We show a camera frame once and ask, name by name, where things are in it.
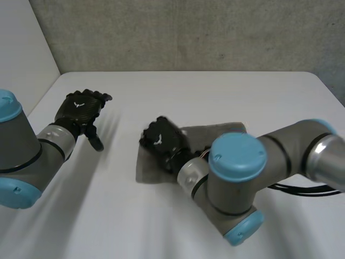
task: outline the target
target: black stripe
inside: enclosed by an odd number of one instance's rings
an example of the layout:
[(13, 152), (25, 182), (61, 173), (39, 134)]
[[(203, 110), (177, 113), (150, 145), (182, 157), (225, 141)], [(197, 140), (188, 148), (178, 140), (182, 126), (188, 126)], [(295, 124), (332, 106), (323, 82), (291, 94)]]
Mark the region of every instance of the black stripe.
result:
[(47, 144), (53, 146), (54, 148), (56, 148), (56, 149), (60, 152), (60, 154), (62, 155), (62, 157), (63, 157), (63, 159), (64, 159), (64, 161), (65, 161), (66, 156), (65, 156), (64, 151), (61, 149), (61, 147), (59, 147), (57, 144), (55, 144), (54, 142), (51, 142), (51, 141), (49, 141), (49, 140), (47, 140), (47, 139), (38, 139), (38, 140), (39, 140), (40, 142), (47, 143)]
[(39, 149), (38, 153), (32, 159), (30, 159), (26, 163), (23, 163), (20, 166), (15, 166), (15, 167), (12, 167), (9, 169), (0, 169), (0, 174), (8, 174), (8, 173), (13, 173), (13, 172), (22, 170), (23, 168), (31, 165), (32, 163), (35, 163), (39, 159), (39, 157), (42, 155), (42, 152), (43, 152), (43, 149), (42, 149), (42, 145), (40, 144), (40, 149)]
[(245, 210), (244, 212), (241, 212), (241, 213), (228, 213), (228, 212), (224, 212), (222, 211), (221, 209), (218, 209), (216, 206), (214, 206), (212, 204), (212, 202), (209, 200), (209, 203), (210, 205), (212, 206), (213, 209), (215, 209), (217, 212), (223, 214), (223, 215), (226, 215), (226, 216), (233, 216), (233, 217), (238, 217), (238, 216), (242, 216), (243, 214), (246, 214), (247, 212), (249, 212), (249, 210), (252, 208), (252, 206), (249, 207), (249, 209)]
[(308, 156), (309, 153), (312, 151), (313, 147), (324, 137), (327, 137), (328, 135), (331, 135), (331, 133), (322, 133), (321, 135), (317, 136), (315, 139), (313, 139), (313, 141), (309, 144), (309, 146), (307, 147), (306, 151), (304, 152), (303, 156), (302, 156), (302, 162), (301, 162), (301, 171), (303, 173), (306, 172), (307, 169), (307, 160), (308, 160)]
[(278, 139), (276, 139), (275, 137), (270, 136), (270, 135), (263, 135), (263, 137), (266, 137), (266, 138), (272, 140), (280, 148), (282, 154), (284, 155), (285, 161), (286, 161), (286, 174), (287, 174), (286, 178), (290, 177), (291, 170), (292, 170), (292, 163), (291, 163), (290, 156), (286, 152), (282, 143)]
[(196, 183), (196, 185), (194, 186), (193, 190), (192, 190), (192, 199), (194, 199), (194, 195), (197, 192), (197, 190), (199, 189), (199, 187), (205, 182), (207, 181), (207, 179), (209, 178), (209, 175), (205, 175), (204, 177), (201, 178), (200, 181), (198, 181)]

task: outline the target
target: black cable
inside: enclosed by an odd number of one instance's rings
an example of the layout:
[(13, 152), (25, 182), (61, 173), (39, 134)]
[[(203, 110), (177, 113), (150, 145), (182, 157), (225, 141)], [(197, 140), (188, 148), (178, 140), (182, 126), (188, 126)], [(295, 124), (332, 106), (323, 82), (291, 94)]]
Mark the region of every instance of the black cable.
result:
[[(289, 185), (281, 185), (279, 183), (276, 183), (275, 185), (269, 186), (270, 189), (274, 190), (280, 190), (284, 193), (296, 195), (296, 196), (304, 196), (304, 197), (323, 197), (323, 196), (332, 196), (341, 194), (340, 191), (334, 189), (332, 187), (329, 187), (327, 185), (324, 186), (315, 186), (315, 187), (296, 187), (296, 186), (289, 186)], [(331, 189), (331, 192), (324, 192), (320, 193), (318, 190), (329, 190)]]
[(298, 193), (325, 193), (325, 192), (331, 192), (331, 191), (336, 190), (328, 185), (321, 185), (321, 186), (315, 186), (315, 187), (297, 187), (297, 186), (282, 185), (280, 183), (276, 183), (274, 184), (274, 186), (294, 190), (295, 192), (298, 192)]

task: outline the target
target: white tabletop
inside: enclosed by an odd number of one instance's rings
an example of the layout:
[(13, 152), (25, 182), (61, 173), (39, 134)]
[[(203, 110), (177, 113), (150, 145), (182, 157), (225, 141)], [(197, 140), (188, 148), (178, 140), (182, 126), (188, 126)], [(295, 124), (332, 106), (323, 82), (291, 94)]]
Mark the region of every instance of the white tabletop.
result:
[[(231, 247), (178, 185), (135, 182), (140, 133), (159, 115), (179, 126), (242, 121), (255, 136), (307, 118), (345, 136), (345, 109), (304, 72), (90, 72), (61, 76), (29, 120), (38, 133), (65, 96), (85, 88), (113, 96), (96, 125), (105, 150), (79, 138), (39, 201), (0, 208), (0, 258), (343, 259), (343, 195), (297, 197), (260, 191), (266, 217)], [(285, 182), (310, 186), (301, 176)]]

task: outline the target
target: white wall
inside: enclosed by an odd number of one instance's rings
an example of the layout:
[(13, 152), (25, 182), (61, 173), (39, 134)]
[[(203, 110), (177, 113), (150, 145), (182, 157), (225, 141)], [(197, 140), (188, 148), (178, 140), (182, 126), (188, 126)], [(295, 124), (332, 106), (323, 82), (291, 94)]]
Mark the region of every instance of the white wall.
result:
[(29, 114), (60, 76), (28, 0), (0, 0), (0, 88)]

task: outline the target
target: gray towel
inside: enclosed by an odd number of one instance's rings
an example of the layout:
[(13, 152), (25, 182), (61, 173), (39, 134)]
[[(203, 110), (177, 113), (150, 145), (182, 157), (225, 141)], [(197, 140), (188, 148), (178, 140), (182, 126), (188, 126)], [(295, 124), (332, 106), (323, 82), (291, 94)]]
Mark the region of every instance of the gray towel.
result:
[[(217, 125), (194, 126), (181, 128), (187, 136), (192, 152), (202, 151), (205, 146), (211, 146), (213, 141), (227, 132), (246, 132), (240, 122)], [(136, 161), (136, 177), (139, 183), (176, 182), (176, 177), (159, 168), (155, 158), (139, 146)]]

